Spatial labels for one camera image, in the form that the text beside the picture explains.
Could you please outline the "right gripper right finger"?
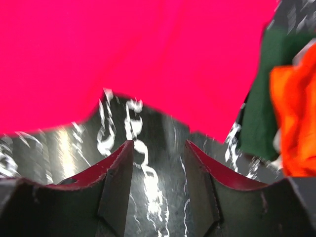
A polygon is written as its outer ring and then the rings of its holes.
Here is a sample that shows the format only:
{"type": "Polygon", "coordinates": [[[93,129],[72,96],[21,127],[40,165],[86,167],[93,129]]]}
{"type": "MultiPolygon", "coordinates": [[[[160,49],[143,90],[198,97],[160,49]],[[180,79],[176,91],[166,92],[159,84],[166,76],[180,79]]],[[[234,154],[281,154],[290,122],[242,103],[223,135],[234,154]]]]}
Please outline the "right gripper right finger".
{"type": "Polygon", "coordinates": [[[191,141],[184,164],[196,236],[315,236],[315,177],[268,185],[236,173],[191,141]]]}

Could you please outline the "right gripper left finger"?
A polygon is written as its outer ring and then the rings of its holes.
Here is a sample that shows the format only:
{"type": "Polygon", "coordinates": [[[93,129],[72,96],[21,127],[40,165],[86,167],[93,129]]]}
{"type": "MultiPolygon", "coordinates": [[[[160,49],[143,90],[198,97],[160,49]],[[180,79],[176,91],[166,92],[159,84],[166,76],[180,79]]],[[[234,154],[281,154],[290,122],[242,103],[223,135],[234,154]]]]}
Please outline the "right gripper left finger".
{"type": "Polygon", "coordinates": [[[0,181],[3,237],[121,237],[133,171],[134,143],[54,185],[0,181]]]}

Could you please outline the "red t-shirt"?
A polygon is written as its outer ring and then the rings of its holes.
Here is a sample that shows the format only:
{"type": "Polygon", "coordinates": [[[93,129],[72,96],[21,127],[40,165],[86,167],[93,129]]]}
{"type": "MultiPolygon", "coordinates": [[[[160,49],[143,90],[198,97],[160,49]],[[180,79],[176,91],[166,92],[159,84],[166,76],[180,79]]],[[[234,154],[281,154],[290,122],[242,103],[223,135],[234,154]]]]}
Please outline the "red t-shirt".
{"type": "Polygon", "coordinates": [[[103,89],[224,142],[276,0],[3,0],[0,132],[87,119],[103,89]]]}

